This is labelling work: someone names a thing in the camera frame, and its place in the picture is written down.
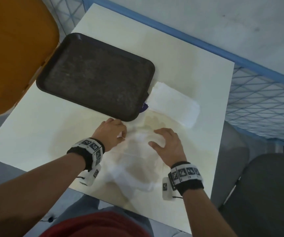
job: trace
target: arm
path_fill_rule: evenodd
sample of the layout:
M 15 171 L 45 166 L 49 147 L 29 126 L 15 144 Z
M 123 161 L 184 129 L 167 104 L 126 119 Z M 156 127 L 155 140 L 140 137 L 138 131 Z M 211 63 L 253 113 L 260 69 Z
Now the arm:
M 155 142 L 149 142 L 149 145 L 165 164 L 172 167 L 180 161 L 187 161 L 181 141 L 173 130 L 161 128 L 154 132 L 165 138 L 165 147 L 160 147 Z M 182 196 L 193 236 L 236 237 L 234 231 L 211 203 L 203 189 L 188 189 Z
M 105 151 L 124 141 L 126 127 L 109 118 L 93 134 Z M 23 236 L 55 204 L 85 168 L 82 156 L 69 153 L 0 185 L 0 236 Z

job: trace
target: hand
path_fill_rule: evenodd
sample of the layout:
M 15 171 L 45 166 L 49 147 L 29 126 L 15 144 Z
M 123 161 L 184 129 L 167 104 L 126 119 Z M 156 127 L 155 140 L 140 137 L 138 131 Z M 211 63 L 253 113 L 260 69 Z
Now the hand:
M 92 138 L 101 141 L 104 144 L 105 152 L 110 151 L 113 147 L 123 142 L 127 134 L 127 127 L 119 119 L 109 118 L 103 121 L 96 129 Z
M 150 141 L 149 145 L 158 153 L 165 164 L 172 167 L 177 162 L 187 161 L 181 141 L 172 129 L 161 128 L 154 130 L 154 132 L 164 137 L 165 147 L 160 147 L 154 141 Z

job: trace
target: wrist strap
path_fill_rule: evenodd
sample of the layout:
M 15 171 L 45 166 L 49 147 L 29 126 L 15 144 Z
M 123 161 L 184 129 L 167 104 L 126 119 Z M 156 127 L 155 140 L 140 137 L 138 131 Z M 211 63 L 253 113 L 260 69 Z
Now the wrist strap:
M 75 143 L 68 151 L 68 153 L 76 153 L 81 155 L 85 160 L 85 169 L 90 171 L 97 166 L 105 153 L 104 145 L 97 139 L 86 138 Z
M 182 196 L 186 190 L 203 189 L 203 179 L 198 168 L 186 161 L 174 164 L 168 177 L 172 180 L 174 187 Z

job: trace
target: wire grid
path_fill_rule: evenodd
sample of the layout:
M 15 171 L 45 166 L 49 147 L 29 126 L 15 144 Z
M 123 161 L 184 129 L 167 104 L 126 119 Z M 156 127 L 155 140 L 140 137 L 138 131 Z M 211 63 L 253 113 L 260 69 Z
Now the wire grid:
M 83 0 L 42 0 L 53 18 L 60 33 L 60 42 L 66 35 L 73 31 L 74 27 L 85 15 Z
M 43 1 L 58 24 L 61 42 L 84 16 L 84 3 Z M 284 140 L 284 85 L 235 65 L 225 120 L 259 136 Z
M 284 84 L 235 65 L 225 120 L 259 136 L 284 140 Z

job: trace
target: orange chair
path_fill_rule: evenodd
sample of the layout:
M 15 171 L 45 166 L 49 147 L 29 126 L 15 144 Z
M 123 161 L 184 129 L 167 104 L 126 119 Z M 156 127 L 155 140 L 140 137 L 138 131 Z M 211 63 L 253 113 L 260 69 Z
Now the orange chair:
M 20 100 L 58 43 L 42 0 L 0 0 L 0 114 Z

